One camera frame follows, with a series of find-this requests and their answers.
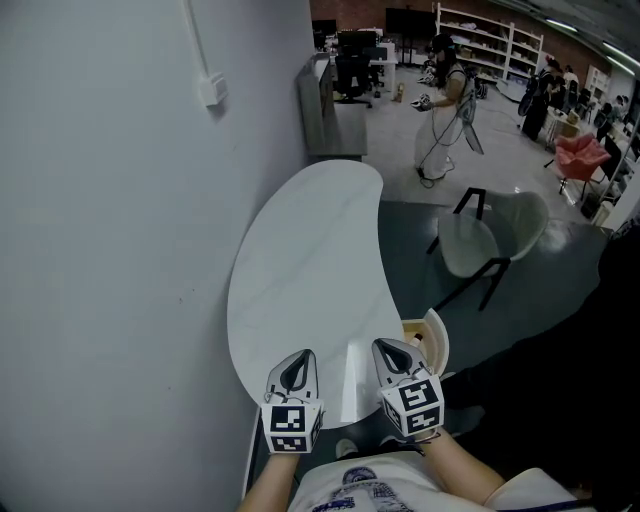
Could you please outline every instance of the white kidney-shaped table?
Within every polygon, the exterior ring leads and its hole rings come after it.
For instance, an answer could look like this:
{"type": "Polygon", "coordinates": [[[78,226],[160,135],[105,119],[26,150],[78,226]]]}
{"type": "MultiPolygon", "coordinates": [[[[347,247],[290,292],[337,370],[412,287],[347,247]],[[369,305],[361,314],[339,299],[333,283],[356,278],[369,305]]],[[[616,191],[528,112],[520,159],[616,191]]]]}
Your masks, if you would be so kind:
{"type": "Polygon", "coordinates": [[[285,183],[251,225],[233,269],[227,324],[233,364],[256,403],[269,372],[308,348],[323,428],[379,407],[371,344],[404,339],[380,259],[381,191],[382,178],[366,164],[317,163],[285,183]]]}

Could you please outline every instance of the ceiling light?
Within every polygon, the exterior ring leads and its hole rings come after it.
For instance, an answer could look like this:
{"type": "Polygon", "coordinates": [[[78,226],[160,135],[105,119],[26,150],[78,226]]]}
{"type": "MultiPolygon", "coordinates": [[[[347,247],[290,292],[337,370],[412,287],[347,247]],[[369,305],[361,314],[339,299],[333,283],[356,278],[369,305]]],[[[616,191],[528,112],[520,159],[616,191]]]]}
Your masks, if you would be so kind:
{"type": "Polygon", "coordinates": [[[634,76],[635,76],[635,73],[634,73],[632,70],[630,70],[627,66],[623,66],[622,64],[620,64],[620,63],[619,63],[616,59],[614,59],[613,57],[609,57],[609,56],[607,55],[607,59],[609,59],[609,60],[610,60],[611,62],[613,62],[614,64],[617,64],[618,66],[620,66],[620,67],[621,67],[622,69],[624,69],[627,73],[630,73],[630,74],[632,74],[632,75],[634,75],[634,76]]]}
{"type": "Polygon", "coordinates": [[[633,57],[629,57],[626,53],[624,53],[622,50],[618,50],[615,46],[611,46],[609,43],[602,41],[602,44],[605,45],[607,48],[609,48],[609,50],[611,50],[612,52],[616,52],[618,55],[620,55],[621,57],[624,57],[627,60],[630,60],[631,62],[633,62],[636,66],[640,66],[640,62],[638,62],[636,59],[634,59],[633,57]]]}
{"type": "Polygon", "coordinates": [[[567,30],[571,30],[571,32],[577,32],[578,29],[572,27],[571,25],[566,25],[564,23],[560,23],[559,21],[552,20],[551,18],[547,18],[547,23],[551,23],[552,25],[557,25],[558,27],[566,28],[567,30]]]}

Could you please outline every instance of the monitor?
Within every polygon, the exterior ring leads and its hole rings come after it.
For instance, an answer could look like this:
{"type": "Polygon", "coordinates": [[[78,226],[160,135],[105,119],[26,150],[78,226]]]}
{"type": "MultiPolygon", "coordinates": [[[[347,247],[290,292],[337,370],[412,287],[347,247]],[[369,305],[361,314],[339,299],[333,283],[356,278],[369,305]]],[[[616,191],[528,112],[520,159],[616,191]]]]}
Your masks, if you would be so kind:
{"type": "Polygon", "coordinates": [[[436,15],[413,9],[387,9],[386,30],[392,34],[432,39],[436,35],[436,15]]]}
{"type": "Polygon", "coordinates": [[[314,32],[322,32],[325,36],[338,32],[336,20],[315,20],[311,22],[314,32]]]}
{"type": "Polygon", "coordinates": [[[378,34],[371,31],[347,31],[338,34],[338,46],[374,48],[378,44],[378,34]]]}

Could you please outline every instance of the person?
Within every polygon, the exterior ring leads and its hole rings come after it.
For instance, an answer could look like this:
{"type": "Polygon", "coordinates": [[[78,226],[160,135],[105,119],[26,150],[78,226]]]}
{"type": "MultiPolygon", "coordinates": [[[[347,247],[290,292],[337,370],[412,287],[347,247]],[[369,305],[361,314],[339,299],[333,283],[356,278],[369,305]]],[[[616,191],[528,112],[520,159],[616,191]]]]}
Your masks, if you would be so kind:
{"type": "Polygon", "coordinates": [[[562,110],[564,107],[564,100],[567,95],[567,88],[565,87],[564,78],[557,76],[551,90],[551,99],[549,105],[558,110],[562,110]]]}
{"type": "Polygon", "coordinates": [[[562,68],[555,59],[549,60],[538,77],[538,87],[531,99],[531,106],[522,125],[522,131],[531,140],[538,140],[538,134],[547,117],[547,107],[551,100],[551,92],[556,77],[560,76],[562,68]]]}
{"type": "Polygon", "coordinates": [[[591,491],[598,510],[633,500],[640,490],[629,402],[638,389],[640,349],[631,341],[638,258],[640,214],[611,237],[600,282],[576,313],[442,381],[447,407],[485,411],[456,438],[461,446],[505,478],[540,467],[565,487],[591,491]],[[609,411],[611,426],[595,419],[597,410],[609,411]]]}
{"type": "MultiPolygon", "coordinates": [[[[415,440],[424,457],[415,450],[361,457],[352,441],[339,441],[339,460],[305,474],[289,511],[479,512],[575,501],[540,469],[505,482],[444,429],[432,436],[428,431],[415,440]]],[[[387,445],[397,446],[397,441],[387,445]]],[[[299,455],[272,454],[237,512],[284,512],[299,460],[299,455]]]]}
{"type": "Polygon", "coordinates": [[[622,113],[623,105],[624,105],[624,100],[622,99],[622,96],[620,95],[616,96],[616,99],[613,105],[611,106],[611,110],[605,117],[604,123],[602,123],[602,126],[598,128],[598,131],[596,133],[597,140],[599,141],[602,140],[602,138],[609,133],[609,130],[611,130],[613,123],[615,123],[618,120],[621,120],[624,117],[622,113]]]}
{"type": "Polygon", "coordinates": [[[622,101],[622,122],[626,124],[629,122],[629,109],[631,108],[631,105],[629,105],[629,96],[623,96],[622,101]]]}
{"type": "Polygon", "coordinates": [[[564,68],[564,76],[562,78],[564,78],[564,81],[567,83],[567,87],[569,87],[569,84],[571,82],[575,82],[576,83],[576,89],[580,88],[580,82],[578,81],[578,75],[576,75],[573,72],[573,68],[571,66],[567,65],[567,67],[564,68]]]}
{"type": "Polygon", "coordinates": [[[613,108],[611,109],[611,113],[607,121],[611,124],[616,121],[621,120],[624,117],[624,98],[620,95],[616,96],[616,101],[613,104],[613,108]]]}
{"type": "Polygon", "coordinates": [[[444,178],[449,146],[460,131],[456,128],[457,113],[473,94],[473,81],[469,80],[456,58],[451,37],[438,34],[431,43],[435,54],[436,87],[444,98],[424,104],[425,120],[416,134],[415,168],[420,178],[431,182],[444,178]]]}

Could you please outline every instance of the chair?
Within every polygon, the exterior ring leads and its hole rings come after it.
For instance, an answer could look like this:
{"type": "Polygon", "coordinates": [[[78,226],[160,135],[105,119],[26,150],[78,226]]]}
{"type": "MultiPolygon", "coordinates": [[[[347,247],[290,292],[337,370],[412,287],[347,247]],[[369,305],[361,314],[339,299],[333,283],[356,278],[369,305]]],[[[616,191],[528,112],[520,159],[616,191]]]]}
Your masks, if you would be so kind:
{"type": "Polygon", "coordinates": [[[454,276],[466,279],[434,309],[441,310],[481,277],[491,277],[491,286],[480,303],[479,310],[484,310],[509,265],[529,253],[544,232],[548,218],[547,205],[533,192],[500,194],[469,188],[453,213],[438,218],[438,236],[427,250],[427,254],[432,254],[442,243],[447,269],[454,276]],[[478,195],[475,217],[462,212],[474,194],[478,195]],[[512,230],[515,238],[513,254],[500,254],[493,233],[482,222],[485,201],[512,230]]]}
{"type": "Polygon", "coordinates": [[[364,103],[371,108],[371,102],[356,100],[356,96],[362,96],[369,88],[369,62],[371,58],[366,55],[338,55],[336,57],[336,69],[338,71],[338,92],[346,98],[337,100],[336,103],[364,103]],[[353,86],[353,78],[358,82],[353,86]]]}
{"type": "Polygon", "coordinates": [[[578,82],[576,82],[575,80],[571,80],[571,82],[567,84],[567,95],[564,100],[564,106],[562,107],[562,111],[565,114],[568,114],[569,112],[571,112],[571,110],[576,108],[577,104],[578,104],[578,82]]]}
{"type": "Polygon", "coordinates": [[[612,180],[620,163],[620,159],[622,158],[622,151],[620,151],[618,145],[608,135],[604,138],[604,149],[611,155],[611,159],[603,163],[601,168],[607,178],[612,180]]]}
{"type": "Polygon", "coordinates": [[[591,101],[591,91],[589,89],[582,89],[580,96],[578,97],[578,104],[576,105],[576,112],[580,116],[580,119],[584,121],[589,111],[589,102],[591,101]]]}
{"type": "Polygon", "coordinates": [[[556,166],[562,173],[560,192],[567,185],[567,180],[584,181],[580,200],[584,199],[584,192],[587,183],[591,181],[591,176],[596,169],[611,158],[611,155],[603,148],[592,133],[567,139],[558,137],[556,139],[556,166]]]}

